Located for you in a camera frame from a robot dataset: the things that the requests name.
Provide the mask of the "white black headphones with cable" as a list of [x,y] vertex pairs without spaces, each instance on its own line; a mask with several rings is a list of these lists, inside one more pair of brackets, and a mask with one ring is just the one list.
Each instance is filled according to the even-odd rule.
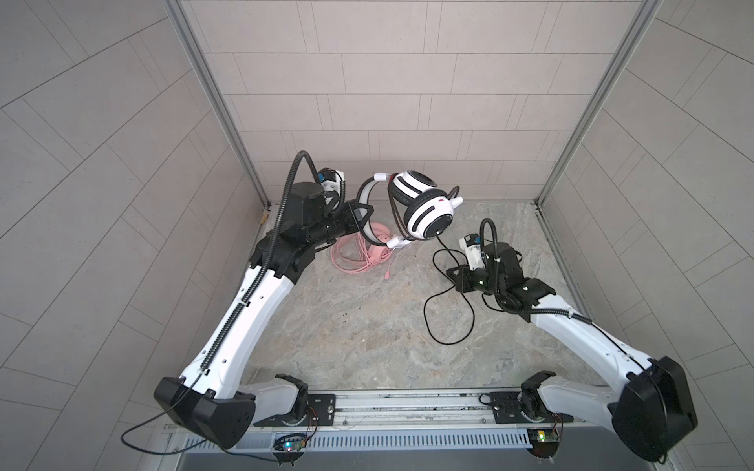
[[399,233],[383,241],[372,229],[370,219],[359,233],[370,243],[387,245],[394,251],[414,241],[439,239],[439,235],[451,226],[455,210],[463,203],[458,186],[445,192],[434,180],[416,170],[394,174],[376,173],[361,185],[355,200],[370,204],[373,188],[382,182],[388,184],[391,211]]

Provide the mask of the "pink cat-ear headphones with cable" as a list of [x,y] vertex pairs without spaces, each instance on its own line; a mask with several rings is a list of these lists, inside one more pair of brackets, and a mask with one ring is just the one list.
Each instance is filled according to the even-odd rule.
[[345,235],[330,248],[333,265],[348,275],[365,274],[375,269],[384,269],[384,279],[391,276],[393,249],[387,245],[374,245],[361,233]]

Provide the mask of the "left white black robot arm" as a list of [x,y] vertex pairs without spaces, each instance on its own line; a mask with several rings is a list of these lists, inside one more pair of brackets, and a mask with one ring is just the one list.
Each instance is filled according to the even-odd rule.
[[255,423],[278,417],[306,420],[308,385],[279,374],[240,389],[243,371],[274,312],[294,288],[318,247],[359,232],[371,215],[368,192],[327,208],[312,183],[286,191],[273,229],[259,242],[231,306],[206,345],[178,377],[163,378],[154,398],[178,425],[231,449]]

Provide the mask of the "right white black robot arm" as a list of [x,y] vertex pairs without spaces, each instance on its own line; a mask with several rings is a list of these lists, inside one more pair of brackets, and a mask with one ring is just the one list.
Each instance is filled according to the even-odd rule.
[[522,416],[534,423],[573,416],[615,433],[635,455],[663,462],[698,425],[683,367],[631,347],[569,305],[539,279],[522,273],[520,254],[506,243],[483,245],[479,235],[459,241],[467,261],[448,270],[456,290],[494,298],[512,314],[556,338],[603,379],[576,383],[543,370],[520,386]]

